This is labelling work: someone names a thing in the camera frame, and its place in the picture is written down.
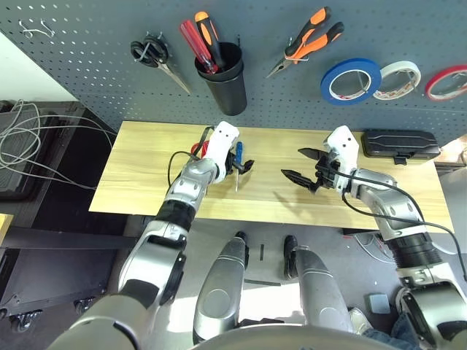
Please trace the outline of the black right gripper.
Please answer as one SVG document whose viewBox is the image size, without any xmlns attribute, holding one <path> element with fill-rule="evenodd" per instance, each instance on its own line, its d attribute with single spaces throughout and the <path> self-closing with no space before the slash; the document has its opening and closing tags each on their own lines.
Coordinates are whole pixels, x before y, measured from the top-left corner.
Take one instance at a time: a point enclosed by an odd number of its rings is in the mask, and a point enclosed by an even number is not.
<svg viewBox="0 0 467 350">
<path fill-rule="evenodd" d="M 298 149 L 298 152 L 310 159 L 317 161 L 315 165 L 315 176 L 317 180 L 313 182 L 311 179 L 303 176 L 301 173 L 290 169 L 281 170 L 284 176 L 286 176 L 294 184 L 308 189 L 308 191 L 311 193 L 316 193 L 320 187 L 333 189 L 336 186 L 334 184 L 334 180 L 340 166 L 337 160 L 332 160 L 327 152 L 321 151 L 319 149 L 304 147 Z"/>
</svg>

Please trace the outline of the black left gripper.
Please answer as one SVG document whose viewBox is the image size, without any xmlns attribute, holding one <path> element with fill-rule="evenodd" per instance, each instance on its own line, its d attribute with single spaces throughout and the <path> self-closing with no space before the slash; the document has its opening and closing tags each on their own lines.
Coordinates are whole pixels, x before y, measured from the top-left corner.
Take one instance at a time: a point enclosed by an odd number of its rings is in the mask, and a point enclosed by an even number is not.
<svg viewBox="0 0 467 350">
<path fill-rule="evenodd" d="M 231 175 L 234 171 L 238 171 L 239 175 L 245 174 L 252 168 L 253 164 L 255 163 L 254 160 L 248 160 L 244 164 L 242 164 L 242 157 L 245 154 L 245 145 L 244 142 L 239 143 L 240 155 L 233 153 L 232 151 L 228 151 L 227 157 L 225 159 L 225 172 L 227 175 Z"/>
</svg>

